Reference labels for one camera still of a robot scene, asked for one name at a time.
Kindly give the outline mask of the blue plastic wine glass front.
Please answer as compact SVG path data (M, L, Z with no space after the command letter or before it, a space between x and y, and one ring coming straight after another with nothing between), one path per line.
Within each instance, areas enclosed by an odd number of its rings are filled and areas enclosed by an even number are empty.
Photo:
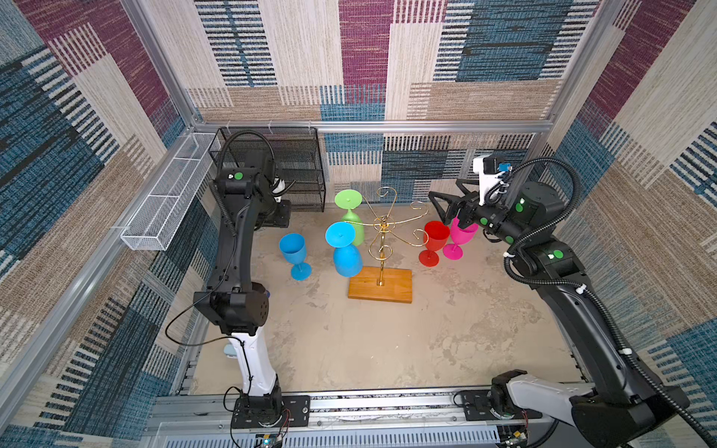
M292 265L291 277L296 281L304 281L312 274L311 266L305 262L307 257L306 242L299 233L287 234L279 242L279 250L285 260Z

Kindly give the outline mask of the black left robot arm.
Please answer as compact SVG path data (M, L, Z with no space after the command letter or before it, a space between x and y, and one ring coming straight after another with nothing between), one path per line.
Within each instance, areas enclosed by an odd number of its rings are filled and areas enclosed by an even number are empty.
M195 308L229 341L243 384L233 405L232 429L278 427L286 419L281 387L263 327L270 292L251 277L254 233L262 227L287 228L291 202L260 168L225 168L211 184L224 224L208 287L194 294Z

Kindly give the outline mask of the magenta plastic wine glass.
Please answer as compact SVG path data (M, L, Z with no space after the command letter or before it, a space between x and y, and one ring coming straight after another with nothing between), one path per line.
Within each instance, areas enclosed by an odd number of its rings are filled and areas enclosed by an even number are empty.
M452 242L443 248L444 257L451 261L458 261L464 255L462 246L472 241L474 235L480 229L478 224L471 224L465 229L459 227L459 219L454 218L450 226L450 238Z

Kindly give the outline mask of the blue plastic wine glass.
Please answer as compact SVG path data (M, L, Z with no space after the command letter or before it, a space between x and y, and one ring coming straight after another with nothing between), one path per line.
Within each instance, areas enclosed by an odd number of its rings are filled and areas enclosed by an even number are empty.
M334 249L333 263L338 274L346 278L357 276L363 262L360 252L353 245L356 232L351 223L336 222L325 233L326 242Z
M305 262L307 257L306 242L299 233L287 234L279 242L279 250L285 260L292 265L291 277L296 281L304 281L312 274L311 266Z

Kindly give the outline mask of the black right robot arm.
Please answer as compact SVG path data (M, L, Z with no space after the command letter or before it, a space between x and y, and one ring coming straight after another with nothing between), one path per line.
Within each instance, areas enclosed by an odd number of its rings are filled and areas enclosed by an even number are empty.
M474 225L509 246L503 267L516 282L535 290L549 306L582 360L589 381L582 388L543 381L524 370L493 378L491 410L513 417L534 410L575 427L594 447L619 447L675 416L696 427L679 386L667 386L627 341L607 305L593 291L586 268L572 248L553 235L571 213L556 190L528 182L512 205L430 192L441 220L461 229Z

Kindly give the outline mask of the red plastic wine glass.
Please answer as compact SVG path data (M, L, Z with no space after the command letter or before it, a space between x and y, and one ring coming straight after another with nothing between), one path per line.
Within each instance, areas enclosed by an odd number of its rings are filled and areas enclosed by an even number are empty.
M419 254L419 262L428 268L440 262L438 252L444 248L450 236L450 229L442 222L434 220L424 226L424 250Z

